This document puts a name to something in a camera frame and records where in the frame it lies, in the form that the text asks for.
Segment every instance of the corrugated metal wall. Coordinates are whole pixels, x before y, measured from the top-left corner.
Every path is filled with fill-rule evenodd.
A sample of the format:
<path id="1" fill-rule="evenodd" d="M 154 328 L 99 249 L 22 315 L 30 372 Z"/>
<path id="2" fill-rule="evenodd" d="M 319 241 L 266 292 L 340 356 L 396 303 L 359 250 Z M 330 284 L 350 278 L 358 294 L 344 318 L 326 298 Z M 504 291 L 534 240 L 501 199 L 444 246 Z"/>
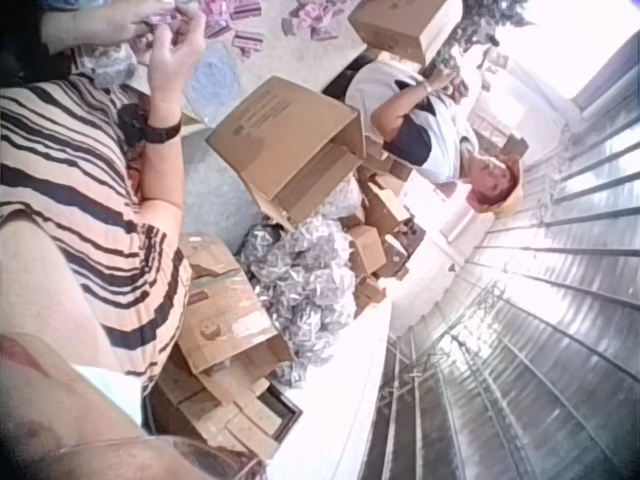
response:
<path id="1" fill-rule="evenodd" d="M 528 169 L 521 210 L 390 339 L 362 479 L 638 473 L 639 120 L 626 99 Z"/>

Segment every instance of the white fabric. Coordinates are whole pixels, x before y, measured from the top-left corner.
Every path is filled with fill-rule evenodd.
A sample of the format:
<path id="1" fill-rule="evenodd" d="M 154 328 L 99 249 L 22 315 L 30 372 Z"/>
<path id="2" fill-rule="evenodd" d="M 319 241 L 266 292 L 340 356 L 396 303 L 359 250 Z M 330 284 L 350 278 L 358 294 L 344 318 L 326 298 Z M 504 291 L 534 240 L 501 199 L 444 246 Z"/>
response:
<path id="1" fill-rule="evenodd" d="M 142 383 L 139 379 L 103 368 L 72 365 L 94 387 L 124 411 L 136 425 L 142 425 Z"/>
<path id="2" fill-rule="evenodd" d="M 360 111 L 366 134 L 381 143 L 383 138 L 371 125 L 371 114 L 399 92 L 396 80 L 415 84 L 424 79 L 397 65 L 372 63 L 358 72 L 345 98 L 347 105 Z M 433 183 L 455 181 L 460 177 L 460 140 L 468 137 L 476 151 L 478 142 L 466 118 L 457 115 L 453 100 L 434 94 L 431 101 L 436 117 L 420 110 L 410 113 L 411 118 L 429 132 L 432 142 L 429 159 L 422 167 L 414 168 Z"/>

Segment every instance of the hat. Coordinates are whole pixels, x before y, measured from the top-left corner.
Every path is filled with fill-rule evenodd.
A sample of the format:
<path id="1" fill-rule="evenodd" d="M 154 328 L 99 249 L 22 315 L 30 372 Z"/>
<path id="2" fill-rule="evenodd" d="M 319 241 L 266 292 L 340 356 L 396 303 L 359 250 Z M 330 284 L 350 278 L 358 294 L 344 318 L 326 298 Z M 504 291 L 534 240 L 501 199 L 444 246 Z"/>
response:
<path id="1" fill-rule="evenodd" d="M 496 217 L 504 218 L 515 213 L 522 203 L 522 198 L 524 197 L 524 190 L 522 188 L 522 165 L 520 164 L 520 156 L 518 155 L 498 154 L 496 160 L 502 162 L 511 171 L 516 179 L 516 186 L 505 201 L 494 205 L 481 205 L 475 202 L 473 209 L 477 213 L 492 212 Z"/>

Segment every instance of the black sleeve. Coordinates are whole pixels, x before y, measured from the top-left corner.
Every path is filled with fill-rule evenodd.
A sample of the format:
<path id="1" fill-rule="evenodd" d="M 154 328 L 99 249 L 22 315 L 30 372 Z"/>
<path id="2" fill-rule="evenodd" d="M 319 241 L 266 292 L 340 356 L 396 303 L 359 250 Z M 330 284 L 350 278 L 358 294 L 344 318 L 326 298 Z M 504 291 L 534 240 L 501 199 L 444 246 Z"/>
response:
<path id="1" fill-rule="evenodd" d="M 0 0 L 0 88 L 66 78 L 70 54 L 50 55 L 42 43 L 39 0 Z"/>
<path id="2" fill-rule="evenodd" d="M 414 167 L 421 167 L 431 155 L 431 136 L 426 128 L 407 115 L 396 137 L 385 142 L 383 148 Z"/>

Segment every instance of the hair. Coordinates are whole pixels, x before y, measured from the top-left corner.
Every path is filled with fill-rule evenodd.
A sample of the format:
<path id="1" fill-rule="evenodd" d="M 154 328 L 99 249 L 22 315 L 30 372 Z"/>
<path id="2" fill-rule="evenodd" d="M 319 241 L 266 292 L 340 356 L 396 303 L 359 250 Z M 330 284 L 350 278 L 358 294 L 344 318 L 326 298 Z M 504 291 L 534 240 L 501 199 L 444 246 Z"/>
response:
<path id="1" fill-rule="evenodd" d="M 472 190 L 478 203 L 481 203 L 482 205 L 493 206 L 504 202 L 511 196 L 513 191 L 518 186 L 518 176 L 509 166 L 507 166 L 507 172 L 509 172 L 509 187 L 504 189 L 502 192 L 496 195 L 487 195 L 485 193 L 478 192 L 475 189 Z"/>

